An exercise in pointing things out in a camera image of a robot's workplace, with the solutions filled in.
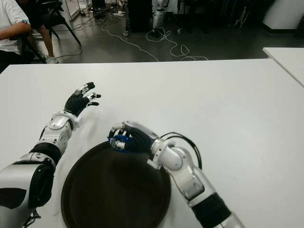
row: white t-shirt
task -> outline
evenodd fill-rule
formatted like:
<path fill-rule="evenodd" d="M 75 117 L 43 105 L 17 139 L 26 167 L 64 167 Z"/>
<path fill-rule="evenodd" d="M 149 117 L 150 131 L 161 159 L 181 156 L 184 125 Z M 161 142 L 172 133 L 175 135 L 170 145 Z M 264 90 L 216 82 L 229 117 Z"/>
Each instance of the white t-shirt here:
<path fill-rule="evenodd" d="M 0 0 L 0 30 L 18 22 L 29 24 L 29 19 L 15 0 Z M 0 50 L 20 55 L 21 40 L 0 40 Z"/>

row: white cable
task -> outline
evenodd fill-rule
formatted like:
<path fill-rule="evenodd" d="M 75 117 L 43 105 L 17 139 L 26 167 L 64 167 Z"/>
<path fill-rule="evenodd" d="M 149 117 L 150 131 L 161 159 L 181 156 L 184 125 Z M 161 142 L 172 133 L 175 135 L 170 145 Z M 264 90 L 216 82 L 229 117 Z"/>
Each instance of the white cable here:
<path fill-rule="evenodd" d="M 78 51 L 77 53 L 75 53 L 75 54 L 68 54 L 68 55 L 64 55 L 64 56 L 59 56 L 59 57 L 56 57 L 56 58 L 62 58 L 62 57 L 66 57 L 66 56 L 77 56 L 81 52 L 82 52 L 82 45 L 80 45 L 80 51 Z"/>
<path fill-rule="evenodd" d="M 190 50 L 189 50 L 189 49 L 187 48 L 187 46 L 184 45 L 184 44 L 182 44 L 182 45 L 180 46 L 180 48 L 181 48 L 181 49 L 180 49 L 181 55 L 175 55 L 175 54 L 173 54 L 172 51 L 173 51 L 176 47 L 178 47 L 178 43 L 176 43 L 176 42 L 174 42 L 174 41 L 168 39 L 168 36 L 171 34 L 171 31 L 167 31 L 167 32 L 166 32 L 165 29 L 164 29 L 163 27 L 159 27 L 159 28 L 163 30 L 163 33 L 161 33 L 161 32 L 159 31 L 159 33 L 162 35 L 162 38 L 161 38 L 161 39 L 159 39 L 159 40 L 152 40 L 152 39 L 149 39 L 149 38 L 148 38 L 148 35 L 149 35 L 152 31 L 150 31 L 150 32 L 148 32 L 148 33 L 146 34 L 146 39 L 147 39 L 148 41 L 151 41 L 151 42 L 161 42 L 161 41 L 163 41 L 163 40 L 166 40 L 166 41 L 168 41 L 168 42 L 170 42 L 170 43 L 173 43 L 174 46 L 170 49 L 169 53 L 170 53 L 172 56 L 174 56 L 174 57 L 183 57 L 183 58 L 180 59 L 181 61 L 183 61 L 184 59 L 187 59 L 187 58 L 193 59 L 194 61 L 195 61 L 197 58 L 204 58 L 205 60 L 208 60 L 208 59 L 207 59 L 206 57 L 204 57 L 204 56 L 188 56 L 188 54 L 190 53 Z"/>
<path fill-rule="evenodd" d="M 110 36 L 112 36 L 112 37 L 117 37 L 117 38 L 119 38 L 121 41 L 123 41 L 123 42 L 125 42 L 125 43 L 127 43 L 127 44 L 130 44 L 130 45 L 133 45 L 133 46 L 137 47 L 140 51 L 149 54 L 149 55 L 150 55 L 151 57 L 153 57 L 157 62 L 159 62 L 158 58 L 155 57 L 154 55 L 152 55 L 150 52 L 148 52 L 148 51 L 146 51 L 146 50 L 142 50 L 141 47 L 138 46 L 138 45 L 136 45 L 136 44 L 130 43 L 130 42 L 128 42 L 128 41 L 125 41 L 125 40 L 122 39 L 120 36 L 111 34 L 108 30 L 104 29 L 104 26 L 101 27 L 101 30 L 107 32 L 107 33 L 108 33 Z"/>

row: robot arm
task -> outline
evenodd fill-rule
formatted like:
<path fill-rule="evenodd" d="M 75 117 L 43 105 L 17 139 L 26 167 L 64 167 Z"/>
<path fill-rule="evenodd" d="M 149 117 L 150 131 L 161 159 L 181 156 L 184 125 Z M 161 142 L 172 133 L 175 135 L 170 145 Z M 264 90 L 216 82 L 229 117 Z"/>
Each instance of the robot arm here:
<path fill-rule="evenodd" d="M 95 87 L 87 83 L 77 89 L 62 112 L 53 114 L 35 147 L 0 171 L 0 227 L 25 228 L 40 216 L 36 207 L 51 197 L 54 172 L 72 131 L 80 125 L 79 114 L 100 95 L 83 95 Z"/>
<path fill-rule="evenodd" d="M 170 0 L 157 0 L 157 10 L 153 14 L 153 32 L 162 25 L 169 2 Z"/>
<path fill-rule="evenodd" d="M 111 146 L 120 151 L 151 152 L 153 158 L 148 164 L 155 169 L 162 165 L 166 168 L 204 228 L 245 228 L 203 171 L 193 164 L 190 153 L 176 147 L 174 141 L 163 140 L 144 126 L 129 121 L 113 127 L 109 140 Z"/>

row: wheel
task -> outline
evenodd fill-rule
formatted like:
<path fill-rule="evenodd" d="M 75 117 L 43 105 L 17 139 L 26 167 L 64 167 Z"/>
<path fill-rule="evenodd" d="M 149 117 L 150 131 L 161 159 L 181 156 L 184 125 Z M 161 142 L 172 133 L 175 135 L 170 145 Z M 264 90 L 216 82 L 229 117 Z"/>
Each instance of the wheel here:
<path fill-rule="evenodd" d="M 182 28 L 178 28 L 178 29 L 176 30 L 176 33 L 177 33 L 178 35 L 180 35 L 180 34 L 182 33 Z"/>

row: robot leg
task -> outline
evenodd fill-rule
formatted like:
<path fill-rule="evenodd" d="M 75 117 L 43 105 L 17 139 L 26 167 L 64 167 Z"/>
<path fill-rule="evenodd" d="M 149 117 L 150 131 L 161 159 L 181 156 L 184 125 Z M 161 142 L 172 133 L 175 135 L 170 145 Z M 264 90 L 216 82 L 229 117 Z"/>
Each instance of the robot leg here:
<path fill-rule="evenodd" d="M 157 10 L 153 15 L 153 31 L 155 32 L 159 26 L 163 24 L 166 9 L 170 0 L 157 0 Z"/>

